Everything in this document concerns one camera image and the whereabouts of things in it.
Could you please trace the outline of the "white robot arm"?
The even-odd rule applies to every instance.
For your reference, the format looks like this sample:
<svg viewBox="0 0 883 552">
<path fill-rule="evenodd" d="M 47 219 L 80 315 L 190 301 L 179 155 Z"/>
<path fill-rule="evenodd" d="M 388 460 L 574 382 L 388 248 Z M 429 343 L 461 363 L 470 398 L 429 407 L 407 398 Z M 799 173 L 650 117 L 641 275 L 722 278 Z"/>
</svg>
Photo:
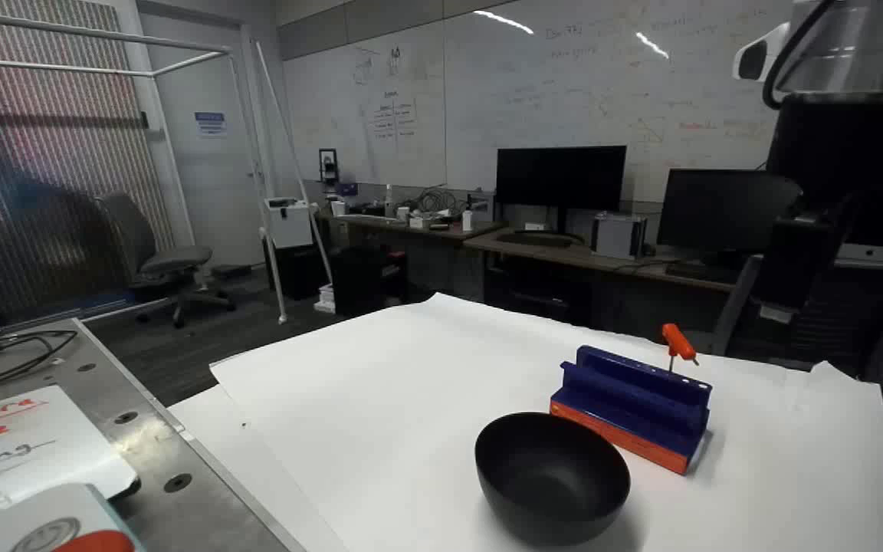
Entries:
<svg viewBox="0 0 883 552">
<path fill-rule="evenodd" d="M 793 356 L 883 334 L 883 0 L 790 0 L 734 75 L 775 114 L 767 173 L 796 201 L 752 290 L 770 343 Z"/>
</svg>

